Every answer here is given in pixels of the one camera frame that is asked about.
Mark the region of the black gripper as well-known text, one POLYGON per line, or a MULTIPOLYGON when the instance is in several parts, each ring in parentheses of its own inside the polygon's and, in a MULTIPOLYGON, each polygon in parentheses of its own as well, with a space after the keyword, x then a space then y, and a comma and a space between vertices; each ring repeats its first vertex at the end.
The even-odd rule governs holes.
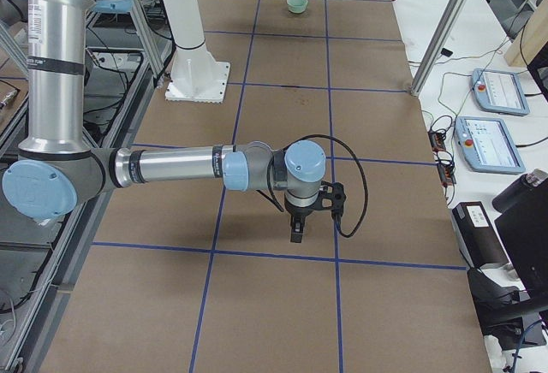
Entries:
POLYGON ((305 220, 315 211, 315 209, 312 205, 302 207, 294 205, 289 201, 284 202, 284 207, 291 217, 290 242, 301 243, 304 234, 305 220))

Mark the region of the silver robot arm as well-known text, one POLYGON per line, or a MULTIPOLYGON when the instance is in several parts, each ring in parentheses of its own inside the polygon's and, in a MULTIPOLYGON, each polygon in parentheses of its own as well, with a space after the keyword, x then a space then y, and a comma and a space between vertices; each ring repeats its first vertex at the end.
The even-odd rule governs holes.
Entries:
POLYGON ((291 239, 322 210, 325 152, 301 139, 274 151, 261 142, 167 151, 92 148, 83 139, 86 14, 133 0, 28 1, 28 134, 2 178, 3 194, 35 220, 65 215, 101 193, 153 181, 219 178, 229 190, 281 190, 291 239))

